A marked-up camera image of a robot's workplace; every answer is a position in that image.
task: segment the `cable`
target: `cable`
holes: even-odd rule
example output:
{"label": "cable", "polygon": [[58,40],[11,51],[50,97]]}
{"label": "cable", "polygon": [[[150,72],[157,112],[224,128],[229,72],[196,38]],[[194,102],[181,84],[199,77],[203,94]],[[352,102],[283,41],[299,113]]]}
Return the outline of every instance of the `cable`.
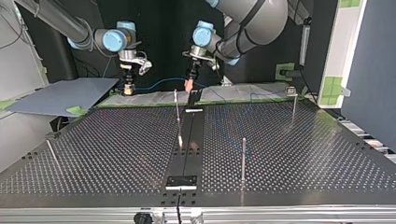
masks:
{"label": "cable", "polygon": [[309,88],[308,82],[306,81],[305,76],[304,76],[304,73],[303,73],[302,70],[300,70],[300,74],[301,74],[301,77],[303,78],[303,81],[304,81],[305,86],[308,88],[308,91],[311,93],[312,98],[314,98],[315,103],[316,103],[317,105],[319,105],[318,99],[315,98],[315,95],[314,95],[314,93],[312,92],[312,89]]}
{"label": "cable", "polygon": [[113,58],[108,58],[108,62],[107,62],[107,65],[106,65],[105,71],[103,72],[102,77],[105,77],[105,76],[106,76],[106,72],[107,72],[108,66],[110,65],[112,59],[113,59]]}
{"label": "cable", "polygon": [[136,88],[137,91],[151,91],[152,89],[156,88],[158,85],[164,83],[164,82],[168,82],[168,81],[186,81],[186,79],[182,78],[182,77],[170,77],[170,78],[166,78],[166,79],[162,79],[158,82],[156,82],[154,85],[147,87],[147,88]]}
{"label": "cable", "polygon": [[[319,105],[319,103],[318,103],[318,96],[315,97],[315,95],[314,95],[314,93],[312,92],[311,88],[309,88],[308,82],[306,81],[306,79],[305,79],[305,77],[304,77],[303,71],[300,70],[300,74],[301,74],[301,77],[303,78],[303,81],[304,81],[304,83],[305,83],[305,86],[308,88],[308,91],[311,93],[312,98],[314,98],[315,103],[316,103],[317,105]],[[343,119],[345,118],[342,114],[338,113],[338,112],[335,111],[334,109],[329,109],[329,110],[332,111],[334,114],[336,114],[338,117],[343,118]]]}
{"label": "cable", "polygon": [[13,44],[17,43],[17,41],[18,41],[19,39],[21,39],[22,34],[23,34],[23,25],[21,24],[21,31],[20,31],[20,33],[18,34],[18,37],[17,37],[14,41],[12,41],[11,43],[6,44],[6,45],[0,47],[0,49],[8,48],[9,46],[12,46]]}
{"label": "cable", "polygon": [[82,63],[85,67],[87,67],[87,65],[88,65],[90,68],[92,68],[95,71],[96,74],[92,73],[89,70],[87,70],[87,72],[89,72],[89,73],[91,73],[91,74],[93,74],[93,75],[95,75],[97,77],[100,77],[100,72],[94,66],[92,66],[90,63],[84,62],[84,61],[82,61],[81,59],[78,59],[78,58],[75,58],[75,60],[77,62],[79,62],[79,63]]}
{"label": "cable", "polygon": [[[14,17],[15,15],[7,8],[4,7],[2,5],[0,5],[0,8],[4,9],[6,12],[8,12],[8,14],[12,17]],[[11,25],[11,23],[7,20],[7,18],[2,15],[0,13],[1,18],[6,22],[6,24],[9,26],[9,28],[15,33],[15,35],[18,35],[19,33],[14,29],[14,27]],[[21,20],[21,27],[23,27],[23,31],[26,31],[27,28],[24,26],[23,21]],[[29,35],[26,35],[27,40],[21,35],[21,41],[23,41],[23,43],[29,45],[31,48],[33,48],[33,52],[35,54],[35,56],[37,57],[38,60],[43,61],[43,59],[40,57],[40,55],[38,55],[37,50],[35,50],[35,44],[33,43],[31,37]]]}
{"label": "cable", "polygon": [[89,39],[91,40],[91,44],[90,44],[90,49],[89,49],[89,51],[93,51],[93,47],[96,47],[96,49],[99,50],[99,52],[100,52],[103,56],[105,56],[105,57],[107,57],[107,58],[114,58],[114,57],[116,57],[116,56],[118,55],[118,54],[108,55],[108,54],[104,53],[104,52],[101,50],[101,48],[98,46],[98,44],[96,43],[96,41],[94,40],[93,31],[92,31],[92,29],[91,29],[90,24],[89,24],[86,20],[84,20],[84,19],[82,19],[82,18],[80,18],[80,17],[78,17],[78,19],[79,19],[82,23],[84,23],[85,26],[88,28]]}
{"label": "cable", "polygon": [[40,9],[41,9],[40,0],[37,0],[37,8],[35,9],[35,14],[34,14],[35,18],[37,18],[38,13],[40,13]]}
{"label": "cable", "polygon": [[293,21],[296,23],[296,25],[297,25],[297,21],[296,21],[297,10],[298,10],[298,7],[300,6],[300,3],[301,3],[301,0],[297,0],[297,6],[296,6],[296,9],[294,10]]}

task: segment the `white wall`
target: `white wall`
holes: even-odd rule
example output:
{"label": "white wall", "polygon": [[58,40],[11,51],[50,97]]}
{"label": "white wall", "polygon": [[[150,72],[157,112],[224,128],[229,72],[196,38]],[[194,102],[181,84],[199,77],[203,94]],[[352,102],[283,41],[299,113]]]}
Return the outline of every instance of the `white wall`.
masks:
{"label": "white wall", "polygon": [[[319,93],[319,102],[326,77],[341,77],[343,79],[342,87],[347,86],[366,3],[367,0],[361,0],[359,7],[340,7],[337,10]],[[319,106],[321,108],[340,108],[343,101],[344,96],[340,96],[337,105],[319,104]]]}
{"label": "white wall", "polygon": [[[0,0],[0,5],[13,12],[10,15],[0,8],[0,13],[19,32],[21,25],[12,0]],[[0,18],[0,48],[17,37]],[[48,85],[34,50],[21,40],[8,48],[0,49],[0,101],[18,99],[32,93],[34,89]],[[49,121],[52,119],[50,116],[0,111],[0,172],[44,142],[45,134],[51,131]]]}
{"label": "white wall", "polygon": [[[7,7],[14,15],[6,10],[0,13],[19,32],[21,25],[17,19],[12,0],[2,0],[0,5]],[[12,42],[18,36],[0,18],[0,47]],[[34,49],[21,40],[14,45],[0,49],[0,101],[22,96],[34,89],[44,87],[46,79],[41,74],[41,62],[34,54]]]}

